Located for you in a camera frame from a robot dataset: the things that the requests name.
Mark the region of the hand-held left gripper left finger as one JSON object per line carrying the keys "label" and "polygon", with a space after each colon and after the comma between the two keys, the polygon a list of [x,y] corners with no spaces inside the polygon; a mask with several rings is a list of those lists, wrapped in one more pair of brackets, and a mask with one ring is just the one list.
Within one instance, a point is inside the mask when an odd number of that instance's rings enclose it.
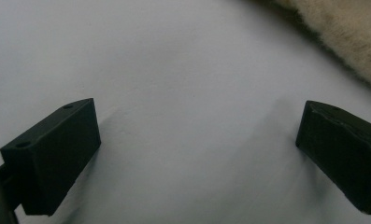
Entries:
{"label": "hand-held left gripper left finger", "polygon": [[92,98],[58,108],[0,148],[9,207],[53,215],[100,145]]}

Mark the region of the beige fluffy cloth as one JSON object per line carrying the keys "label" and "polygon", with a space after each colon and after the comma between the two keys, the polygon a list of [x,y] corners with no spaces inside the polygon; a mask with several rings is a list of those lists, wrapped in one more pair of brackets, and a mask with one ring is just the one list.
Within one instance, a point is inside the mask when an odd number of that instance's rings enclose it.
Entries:
{"label": "beige fluffy cloth", "polygon": [[371,0],[275,0],[371,84]]}

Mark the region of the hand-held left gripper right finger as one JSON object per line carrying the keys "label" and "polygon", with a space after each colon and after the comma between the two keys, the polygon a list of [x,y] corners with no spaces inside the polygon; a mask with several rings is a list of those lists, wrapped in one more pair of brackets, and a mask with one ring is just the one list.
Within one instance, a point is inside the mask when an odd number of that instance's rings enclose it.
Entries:
{"label": "hand-held left gripper right finger", "polygon": [[371,215],[371,123],[339,107],[307,101],[295,145],[359,211]]}

